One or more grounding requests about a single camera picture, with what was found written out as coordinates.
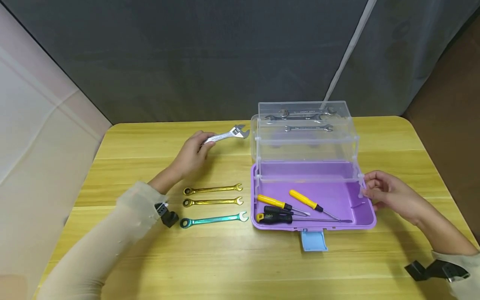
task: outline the hand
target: hand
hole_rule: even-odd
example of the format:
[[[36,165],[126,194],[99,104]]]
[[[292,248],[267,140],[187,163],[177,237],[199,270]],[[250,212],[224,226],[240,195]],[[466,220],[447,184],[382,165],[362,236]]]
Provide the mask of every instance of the hand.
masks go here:
[[[208,151],[215,146],[215,142],[208,142],[203,146],[202,143],[214,135],[213,132],[203,132],[201,130],[195,132],[183,144],[169,168],[175,170],[181,179],[198,170],[204,164]]]
[[[438,211],[399,178],[382,171],[365,174],[367,189],[363,195],[374,201],[375,211],[389,207],[402,218],[417,226],[424,218]]]
[[[215,133],[203,131],[198,131],[192,135],[183,144],[170,166],[158,173],[148,184],[160,194],[166,194],[180,180],[204,164],[207,153],[215,146],[215,142],[208,142],[205,145],[202,145],[202,143],[213,135]]]

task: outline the finger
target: finger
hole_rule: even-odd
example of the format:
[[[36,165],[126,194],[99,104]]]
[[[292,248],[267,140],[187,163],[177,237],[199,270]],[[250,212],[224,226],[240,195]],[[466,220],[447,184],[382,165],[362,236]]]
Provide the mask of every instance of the finger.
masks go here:
[[[379,191],[379,190],[362,190],[362,194],[365,197],[368,197],[372,200],[377,200],[377,201],[385,201],[387,198],[387,193]]]
[[[201,143],[205,142],[206,139],[208,139],[209,137],[212,137],[214,135],[215,135],[215,133],[213,133],[213,132],[202,132],[201,134],[193,137],[192,139],[195,140],[195,142],[200,145]]]
[[[383,171],[375,170],[375,171],[368,172],[367,174],[365,174],[365,177],[364,177],[363,179],[364,179],[365,181],[370,181],[370,180],[373,180],[373,179],[378,179],[378,180],[386,181],[386,180],[388,180],[391,176],[393,176],[393,175],[390,175],[390,174],[385,173],[385,172],[383,172]]]
[[[373,210],[374,211],[379,211],[380,209],[385,208],[385,207],[387,207],[385,202],[379,201],[379,202],[377,202],[373,205]]]
[[[384,186],[384,183],[378,179],[372,179],[370,181],[367,181],[365,183],[367,188],[373,189],[373,188],[382,188]]]
[[[203,130],[199,130],[195,132],[190,138],[194,138],[195,136],[198,136],[199,134],[202,134],[202,133],[203,133]]]
[[[200,155],[201,158],[205,159],[207,157],[208,151],[210,151],[213,146],[215,146],[215,142],[206,143],[202,146],[202,148],[200,148],[200,151],[198,151],[198,155]]]

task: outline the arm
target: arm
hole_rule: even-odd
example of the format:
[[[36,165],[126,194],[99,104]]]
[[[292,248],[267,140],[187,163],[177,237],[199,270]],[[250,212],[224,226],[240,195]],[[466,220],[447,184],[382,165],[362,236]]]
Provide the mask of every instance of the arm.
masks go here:
[[[417,226],[428,239],[437,259],[466,269],[470,278],[450,283],[458,299],[476,299],[480,293],[478,249],[428,201],[397,177],[373,171],[365,174],[363,194],[375,203],[374,209],[388,207]]]
[[[137,182],[115,209],[60,260],[43,283],[38,300],[98,300],[105,281],[122,255],[158,221],[155,203],[186,175],[200,168],[215,143],[201,147],[212,132],[188,139],[172,164],[148,184]]]

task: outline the gray curtain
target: gray curtain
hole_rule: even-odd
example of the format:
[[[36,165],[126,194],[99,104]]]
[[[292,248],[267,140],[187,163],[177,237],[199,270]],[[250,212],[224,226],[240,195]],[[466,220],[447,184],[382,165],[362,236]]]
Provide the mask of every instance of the gray curtain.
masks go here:
[[[354,116],[401,115],[478,0],[378,0],[330,100]]]
[[[323,100],[367,0],[4,0],[112,123]],[[378,0],[331,100],[400,115],[479,0]]]

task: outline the screwdriver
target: screwdriver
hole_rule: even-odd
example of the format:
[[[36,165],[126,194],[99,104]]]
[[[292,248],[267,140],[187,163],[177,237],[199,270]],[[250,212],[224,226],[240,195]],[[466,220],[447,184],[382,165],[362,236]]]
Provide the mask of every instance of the screwdriver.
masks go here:
[[[344,222],[352,223],[352,220],[332,220],[332,219],[303,219],[303,218],[293,218],[291,215],[279,215],[279,214],[265,214],[259,213],[256,216],[256,220],[260,224],[291,224],[292,221],[321,221],[321,222]]]
[[[337,218],[336,216],[332,215],[331,213],[327,212],[326,210],[324,210],[323,207],[321,207],[320,205],[318,205],[317,203],[313,202],[312,200],[308,199],[307,197],[305,197],[304,195],[300,194],[299,192],[297,192],[296,190],[290,190],[290,196],[292,196],[293,198],[297,199],[298,201],[302,202],[303,204],[306,204],[308,206],[310,206],[311,208],[313,208],[314,210],[316,210],[317,212],[323,212],[323,213],[326,213],[327,215],[331,216],[332,218],[334,218],[335,220],[340,220],[339,218]]]
[[[264,207],[264,213],[266,214],[279,214],[279,215],[297,215],[297,216],[303,216],[297,213],[292,212],[291,210],[286,210],[280,207],[276,206],[268,206],[266,205]]]
[[[267,196],[264,196],[264,195],[258,195],[257,199],[260,202],[267,203],[267,204],[270,204],[270,205],[273,205],[273,206],[276,206],[276,207],[280,207],[282,209],[294,210],[296,212],[304,214],[305,216],[310,215],[310,213],[306,213],[306,212],[303,212],[303,211],[298,210],[296,208],[293,208],[290,204],[287,204],[285,202],[281,202],[279,200],[275,200],[273,198],[270,198],[270,197],[267,197]]]

